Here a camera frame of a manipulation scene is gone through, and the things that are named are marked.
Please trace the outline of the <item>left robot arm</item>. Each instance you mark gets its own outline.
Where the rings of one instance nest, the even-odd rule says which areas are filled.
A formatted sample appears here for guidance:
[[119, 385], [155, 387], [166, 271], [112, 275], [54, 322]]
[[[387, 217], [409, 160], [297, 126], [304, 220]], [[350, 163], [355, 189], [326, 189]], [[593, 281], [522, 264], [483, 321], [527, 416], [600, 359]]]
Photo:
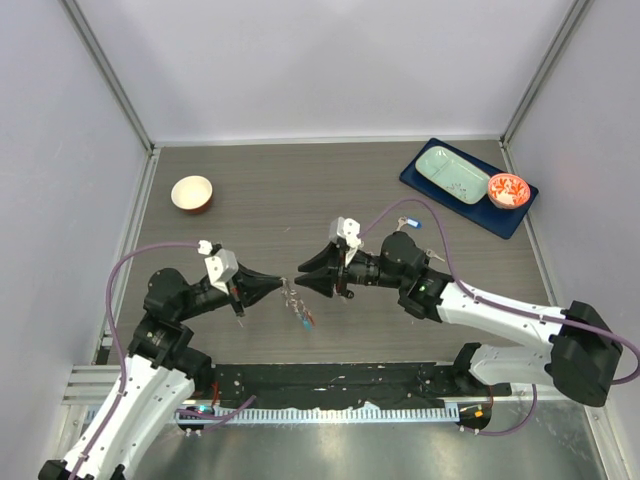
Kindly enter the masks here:
[[238, 316], [281, 288], [278, 276], [243, 265], [217, 267], [189, 283], [174, 268], [149, 279], [144, 316], [134, 331], [121, 372], [85, 433], [61, 459], [48, 460], [41, 479], [130, 479], [163, 426], [189, 398], [212, 389], [209, 355], [193, 349], [188, 319], [231, 307]]

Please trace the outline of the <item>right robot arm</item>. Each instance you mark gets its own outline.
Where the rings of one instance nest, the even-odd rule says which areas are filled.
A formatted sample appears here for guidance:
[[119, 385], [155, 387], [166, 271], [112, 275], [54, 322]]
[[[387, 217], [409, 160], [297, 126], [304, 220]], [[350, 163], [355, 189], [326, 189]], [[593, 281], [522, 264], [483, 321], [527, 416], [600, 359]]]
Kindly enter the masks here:
[[405, 232], [388, 235], [377, 255], [334, 239], [302, 263], [295, 282], [328, 298], [350, 298], [352, 286], [397, 291], [417, 319], [461, 325], [512, 341], [504, 349], [470, 343], [455, 359], [451, 380], [465, 395], [485, 385], [528, 383], [555, 387], [583, 405], [606, 403], [623, 352], [620, 341], [589, 304], [567, 309], [527, 304], [467, 285], [430, 267], [429, 255]]

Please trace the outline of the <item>metal crescent keyring holder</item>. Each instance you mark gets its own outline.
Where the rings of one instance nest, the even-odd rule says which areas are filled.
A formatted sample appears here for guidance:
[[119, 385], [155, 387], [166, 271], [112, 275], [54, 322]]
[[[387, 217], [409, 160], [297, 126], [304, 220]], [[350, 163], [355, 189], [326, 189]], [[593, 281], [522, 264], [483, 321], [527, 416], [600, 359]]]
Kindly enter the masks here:
[[311, 331], [315, 325], [315, 321], [310, 310], [306, 307], [298, 292], [293, 288], [290, 280], [282, 278], [281, 281], [281, 295], [285, 306], [293, 312], [307, 331]]

